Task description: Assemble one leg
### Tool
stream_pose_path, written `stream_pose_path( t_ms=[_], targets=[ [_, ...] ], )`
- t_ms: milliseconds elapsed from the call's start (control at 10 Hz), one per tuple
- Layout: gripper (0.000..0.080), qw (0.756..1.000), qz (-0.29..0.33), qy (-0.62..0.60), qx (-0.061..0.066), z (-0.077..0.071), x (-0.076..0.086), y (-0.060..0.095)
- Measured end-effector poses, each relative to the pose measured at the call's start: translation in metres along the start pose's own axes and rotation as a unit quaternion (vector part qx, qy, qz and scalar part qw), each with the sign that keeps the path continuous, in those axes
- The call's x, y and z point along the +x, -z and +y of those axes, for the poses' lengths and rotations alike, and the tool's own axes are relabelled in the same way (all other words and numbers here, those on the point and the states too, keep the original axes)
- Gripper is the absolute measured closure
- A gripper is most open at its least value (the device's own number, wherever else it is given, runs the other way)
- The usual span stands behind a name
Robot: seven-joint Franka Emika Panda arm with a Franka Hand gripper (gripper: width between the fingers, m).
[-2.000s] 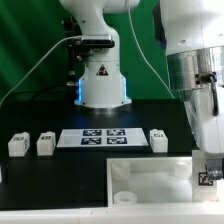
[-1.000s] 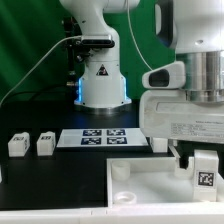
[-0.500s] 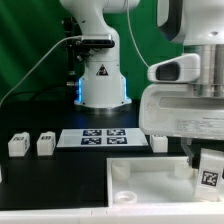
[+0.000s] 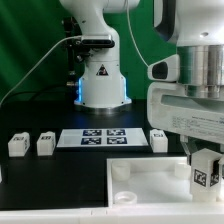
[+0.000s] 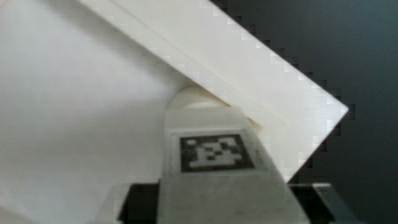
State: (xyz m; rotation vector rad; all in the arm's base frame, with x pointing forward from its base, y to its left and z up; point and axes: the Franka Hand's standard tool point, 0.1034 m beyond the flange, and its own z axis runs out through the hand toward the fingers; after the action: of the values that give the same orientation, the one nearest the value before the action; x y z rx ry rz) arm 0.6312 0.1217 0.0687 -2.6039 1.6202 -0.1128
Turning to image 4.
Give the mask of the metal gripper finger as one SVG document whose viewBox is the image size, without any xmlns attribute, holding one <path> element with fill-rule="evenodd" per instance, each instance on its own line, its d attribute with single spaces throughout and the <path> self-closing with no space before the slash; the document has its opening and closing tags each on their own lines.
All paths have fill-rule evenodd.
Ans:
<svg viewBox="0 0 224 224">
<path fill-rule="evenodd" d="M 223 177 L 223 166 L 224 166 L 224 155 L 218 160 L 218 166 L 219 166 L 219 175 L 220 178 Z"/>
</svg>

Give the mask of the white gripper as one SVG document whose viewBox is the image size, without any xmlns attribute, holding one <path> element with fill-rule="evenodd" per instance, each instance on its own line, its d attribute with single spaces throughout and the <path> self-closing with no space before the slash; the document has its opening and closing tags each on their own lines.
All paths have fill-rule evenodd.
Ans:
<svg viewBox="0 0 224 224">
<path fill-rule="evenodd" d="M 224 144 L 224 89 L 218 99 L 195 98 L 186 96 L 182 85 L 154 82 L 147 93 L 147 118 L 153 128 L 181 135 L 190 165 L 197 139 Z"/>
</svg>

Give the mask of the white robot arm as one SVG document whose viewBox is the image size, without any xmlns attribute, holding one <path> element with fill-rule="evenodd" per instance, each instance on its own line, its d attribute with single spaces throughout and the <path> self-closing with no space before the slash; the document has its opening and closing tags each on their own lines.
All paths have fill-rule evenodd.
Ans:
<svg viewBox="0 0 224 224">
<path fill-rule="evenodd" d="M 59 1 L 81 28 L 75 45 L 87 51 L 75 104 L 94 112 L 129 105 L 119 35 L 103 15 L 140 0 Z M 153 27 L 176 53 L 147 67 L 149 124 L 180 135 L 187 151 L 191 137 L 224 145 L 224 0 L 153 0 L 153 11 Z"/>
</svg>

